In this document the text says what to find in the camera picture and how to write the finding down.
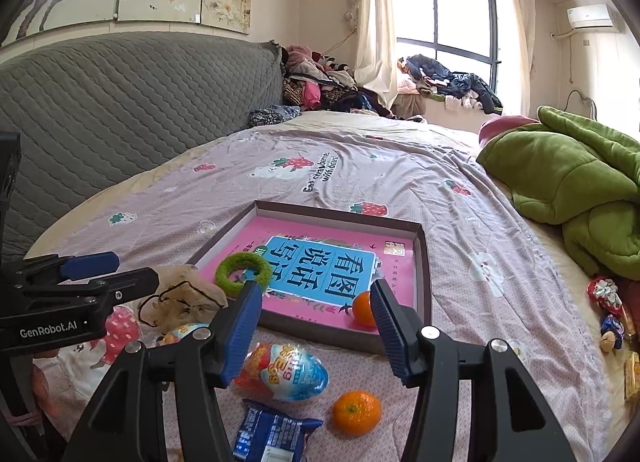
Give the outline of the left hand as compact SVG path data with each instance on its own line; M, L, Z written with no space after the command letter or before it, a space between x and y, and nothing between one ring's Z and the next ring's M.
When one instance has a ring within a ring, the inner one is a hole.
M34 362L32 363L32 375L30 376L30 386L34 394L38 408L50 418L58 417L58 409L49 395L49 383L43 370Z

